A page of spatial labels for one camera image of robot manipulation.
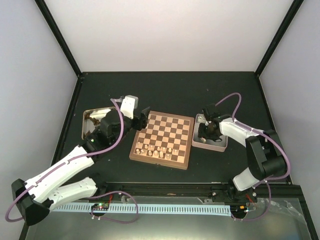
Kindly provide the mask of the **second left white arm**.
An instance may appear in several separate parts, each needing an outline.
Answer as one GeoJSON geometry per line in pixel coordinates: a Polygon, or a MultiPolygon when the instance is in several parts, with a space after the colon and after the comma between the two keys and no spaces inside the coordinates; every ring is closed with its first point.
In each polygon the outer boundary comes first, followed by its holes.
{"type": "MultiPolygon", "coordinates": [[[[62,182],[92,166],[99,160],[98,155],[114,149],[130,130],[146,128],[150,108],[141,111],[140,116],[130,118],[123,110],[111,110],[100,120],[100,124],[87,135],[82,143],[75,147],[60,163],[65,163],[52,175],[62,182]]],[[[54,210],[61,205],[83,198],[91,198],[103,185],[98,175],[92,175],[81,181],[60,186],[45,199],[44,205],[54,210]]]]}

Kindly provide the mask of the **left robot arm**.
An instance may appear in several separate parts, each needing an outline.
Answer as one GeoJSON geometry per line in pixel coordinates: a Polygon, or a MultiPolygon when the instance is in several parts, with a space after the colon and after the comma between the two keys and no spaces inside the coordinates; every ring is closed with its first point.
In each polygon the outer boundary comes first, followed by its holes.
{"type": "Polygon", "coordinates": [[[54,209],[73,201],[101,200],[107,196],[107,184],[98,173],[71,184],[66,181],[94,165],[99,155],[114,149],[132,129],[145,129],[150,110],[147,107],[133,117],[126,116],[119,107],[110,110],[94,131],[63,159],[33,178],[14,181],[11,185],[13,204],[25,224],[38,224],[54,209]]]}

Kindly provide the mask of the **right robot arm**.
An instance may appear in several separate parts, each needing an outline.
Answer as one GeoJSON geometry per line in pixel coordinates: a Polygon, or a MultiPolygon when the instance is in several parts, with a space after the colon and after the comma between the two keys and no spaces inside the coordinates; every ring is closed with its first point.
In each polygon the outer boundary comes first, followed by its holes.
{"type": "Polygon", "coordinates": [[[278,134],[250,127],[209,104],[197,115],[194,147],[224,152],[228,139],[245,147],[247,168],[228,181],[225,193],[232,202],[241,202],[248,190],[262,181],[275,180],[290,171],[278,134]]]}

